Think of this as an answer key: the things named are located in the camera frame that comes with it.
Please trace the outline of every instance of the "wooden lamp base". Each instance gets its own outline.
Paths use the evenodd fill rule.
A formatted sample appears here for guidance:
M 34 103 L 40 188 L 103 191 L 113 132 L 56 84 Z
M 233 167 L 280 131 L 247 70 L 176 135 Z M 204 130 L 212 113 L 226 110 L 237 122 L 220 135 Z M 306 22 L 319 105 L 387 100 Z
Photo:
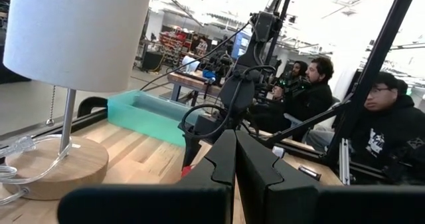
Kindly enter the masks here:
M 29 189 L 24 198 L 57 200 L 79 187 L 103 182 L 108 170 L 108 151 L 86 138 L 72 137 L 72 143 L 69 155 L 50 173 L 38 181 L 21 185 Z M 35 177 L 58 157 L 59 145 L 59 139 L 43 141 L 33 151 L 7 158 L 6 164 L 18 169 L 15 178 Z M 5 184 L 4 188 L 11 193 L 18 191 L 16 185 Z

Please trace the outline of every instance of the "teal plastic bin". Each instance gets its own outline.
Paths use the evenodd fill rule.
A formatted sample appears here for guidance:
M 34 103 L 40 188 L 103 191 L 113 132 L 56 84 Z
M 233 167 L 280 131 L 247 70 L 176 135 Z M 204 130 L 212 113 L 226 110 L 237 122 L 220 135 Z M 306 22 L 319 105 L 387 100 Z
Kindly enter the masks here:
M 178 146 L 185 146 L 183 131 L 178 128 L 190 109 L 184 104 L 133 90 L 108 98 L 108 122 Z M 201 111 L 187 118 L 194 124 Z

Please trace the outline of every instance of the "lamp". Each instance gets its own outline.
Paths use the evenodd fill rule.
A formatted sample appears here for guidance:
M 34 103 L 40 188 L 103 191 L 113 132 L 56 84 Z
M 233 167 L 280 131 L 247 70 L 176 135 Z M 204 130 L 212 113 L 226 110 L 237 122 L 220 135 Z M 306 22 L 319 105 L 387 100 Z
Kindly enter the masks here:
M 17 168 L 14 179 L 3 182 L 8 191 L 24 189 L 26 198 L 53 200 L 103 181 L 107 150 L 70 137 L 76 91 L 128 87 L 148 5 L 149 0 L 11 0 L 5 66 L 67 88 L 68 96 L 62 135 L 33 140 L 39 143 L 35 150 L 6 159 Z

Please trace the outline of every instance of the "gray floor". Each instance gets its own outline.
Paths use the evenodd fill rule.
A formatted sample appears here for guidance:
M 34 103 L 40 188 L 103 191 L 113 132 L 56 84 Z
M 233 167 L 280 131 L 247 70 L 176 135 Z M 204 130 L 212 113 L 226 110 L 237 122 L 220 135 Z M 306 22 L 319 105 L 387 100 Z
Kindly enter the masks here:
M 133 70 L 129 80 L 128 90 L 141 88 L 147 82 L 158 77 L 157 74 L 148 74 Z M 163 84 L 167 78 L 161 78 L 153 85 Z M 165 94 L 173 88 L 172 84 L 162 86 L 149 93 L 155 95 Z M 108 97 L 114 93 L 77 92 L 76 107 L 79 103 L 90 96 Z M 0 85 L 0 135 L 12 132 L 39 122 L 45 122 L 50 114 L 50 101 L 52 100 L 52 86 L 42 82 L 20 82 Z M 54 99 L 53 117 L 63 116 L 66 101 L 66 89 L 57 88 Z

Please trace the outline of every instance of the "white lamp shade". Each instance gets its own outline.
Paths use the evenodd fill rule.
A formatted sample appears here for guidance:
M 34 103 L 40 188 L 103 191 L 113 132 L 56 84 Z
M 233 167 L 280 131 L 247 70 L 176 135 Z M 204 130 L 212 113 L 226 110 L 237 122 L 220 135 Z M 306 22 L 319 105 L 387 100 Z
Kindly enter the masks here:
M 149 0 L 11 0 L 4 65 L 91 92 L 128 87 Z

